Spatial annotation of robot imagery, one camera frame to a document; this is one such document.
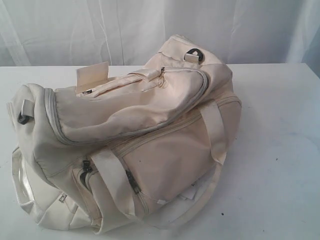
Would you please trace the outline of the cream white duffel bag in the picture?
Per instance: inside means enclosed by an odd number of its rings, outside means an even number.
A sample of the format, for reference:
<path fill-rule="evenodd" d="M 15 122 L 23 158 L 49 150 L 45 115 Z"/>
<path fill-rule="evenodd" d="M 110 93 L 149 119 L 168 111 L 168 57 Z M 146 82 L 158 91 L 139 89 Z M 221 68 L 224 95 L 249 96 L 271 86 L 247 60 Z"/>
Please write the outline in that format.
<path fill-rule="evenodd" d="M 180 35 L 142 69 L 108 70 L 79 68 L 66 88 L 26 84 L 8 103 L 18 204 L 54 230 L 188 222 L 213 195 L 237 134 L 232 71 Z"/>

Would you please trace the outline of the white backdrop curtain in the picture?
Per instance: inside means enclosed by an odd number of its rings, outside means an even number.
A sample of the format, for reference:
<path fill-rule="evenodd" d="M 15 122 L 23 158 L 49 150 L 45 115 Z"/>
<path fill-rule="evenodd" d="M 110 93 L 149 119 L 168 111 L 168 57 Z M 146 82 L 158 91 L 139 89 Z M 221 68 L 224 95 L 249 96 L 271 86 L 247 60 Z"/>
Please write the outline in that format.
<path fill-rule="evenodd" d="M 229 64 L 320 66 L 317 0 L 3 0 L 2 66 L 143 65 L 172 35 Z"/>

